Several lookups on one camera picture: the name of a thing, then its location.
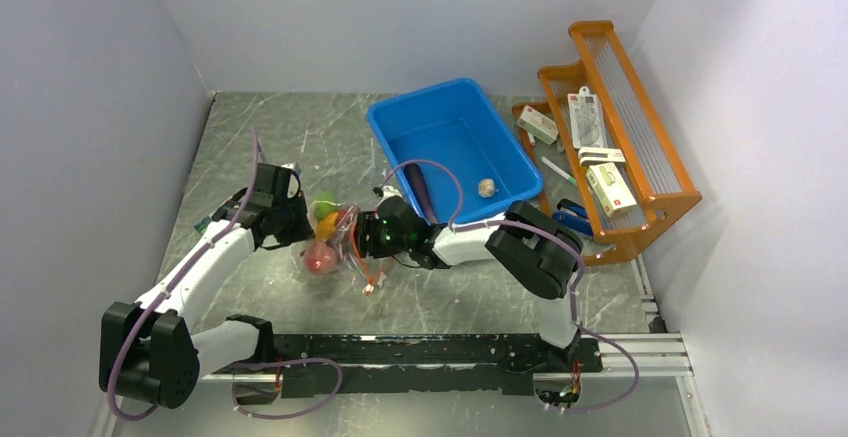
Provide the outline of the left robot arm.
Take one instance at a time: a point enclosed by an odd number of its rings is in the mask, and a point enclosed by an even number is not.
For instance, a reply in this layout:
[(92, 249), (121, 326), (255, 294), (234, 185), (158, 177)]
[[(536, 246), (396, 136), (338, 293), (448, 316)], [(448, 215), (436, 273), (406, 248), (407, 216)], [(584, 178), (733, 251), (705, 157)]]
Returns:
[(135, 301), (107, 308), (98, 378), (112, 407), (124, 397), (175, 409), (202, 377), (233, 363), (254, 373), (273, 366), (277, 345), (268, 320), (237, 314), (210, 330), (192, 330), (267, 238), (287, 247), (313, 237), (300, 174), (294, 163), (258, 163), (251, 183), (206, 218), (200, 240), (177, 267)]

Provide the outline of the purple fake eggplant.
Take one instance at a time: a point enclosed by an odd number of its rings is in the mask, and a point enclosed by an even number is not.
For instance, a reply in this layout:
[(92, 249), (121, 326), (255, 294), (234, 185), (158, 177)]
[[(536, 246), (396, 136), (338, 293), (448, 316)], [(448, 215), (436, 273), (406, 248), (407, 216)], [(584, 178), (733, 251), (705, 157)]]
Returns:
[(404, 167), (403, 172), (424, 217), (431, 224), (437, 224), (439, 220), (435, 214), (429, 189), (420, 166), (417, 163), (409, 164)]

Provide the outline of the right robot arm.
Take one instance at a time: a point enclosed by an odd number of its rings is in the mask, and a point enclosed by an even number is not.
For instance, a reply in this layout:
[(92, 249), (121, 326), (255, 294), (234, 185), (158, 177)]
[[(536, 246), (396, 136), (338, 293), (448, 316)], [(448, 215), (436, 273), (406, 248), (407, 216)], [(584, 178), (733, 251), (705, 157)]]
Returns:
[(403, 198), (388, 197), (376, 210), (357, 215), (352, 244), (358, 257), (405, 254), (427, 270), (498, 262), (541, 305), (542, 363), (562, 371), (576, 360), (581, 331), (569, 293), (575, 276), (585, 270), (582, 243), (533, 205), (516, 201), (493, 218), (450, 226), (430, 223)]

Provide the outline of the clear zip bag red seal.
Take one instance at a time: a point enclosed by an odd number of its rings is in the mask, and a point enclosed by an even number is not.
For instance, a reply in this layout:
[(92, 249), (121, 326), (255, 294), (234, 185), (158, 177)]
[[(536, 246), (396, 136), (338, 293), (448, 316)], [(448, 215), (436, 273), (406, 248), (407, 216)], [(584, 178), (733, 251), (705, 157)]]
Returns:
[[(300, 252), (302, 266), (305, 270), (306, 268), (303, 264), (302, 252), (313, 241), (319, 241), (315, 238), (315, 230), (318, 222), (314, 219), (312, 215), (313, 202), (307, 206), (307, 217), (310, 225), (313, 228), (314, 237), (306, 241), (303, 249)], [(350, 273), (355, 273), (356, 277), (353, 278), (353, 282), (356, 283), (357, 280), (363, 280), (364, 283), (362, 287), (362, 293), (365, 296), (370, 296), (375, 293), (376, 290), (382, 285), (382, 282), (385, 279), (387, 272), (393, 266), (393, 261), (382, 263), (379, 265), (379, 267), (371, 267), (369, 265), (369, 257), (359, 257), (356, 254), (357, 248), (354, 244), (354, 226), (357, 214), (361, 211), (361, 208), (357, 204), (343, 202), (338, 203), (338, 211), (342, 212), (341, 218), (338, 222), (338, 228), (336, 233), (329, 241), (326, 241), (326, 243), (337, 251), (339, 257), (339, 266), (336, 271), (327, 275), (339, 273), (342, 271), (349, 271)]]

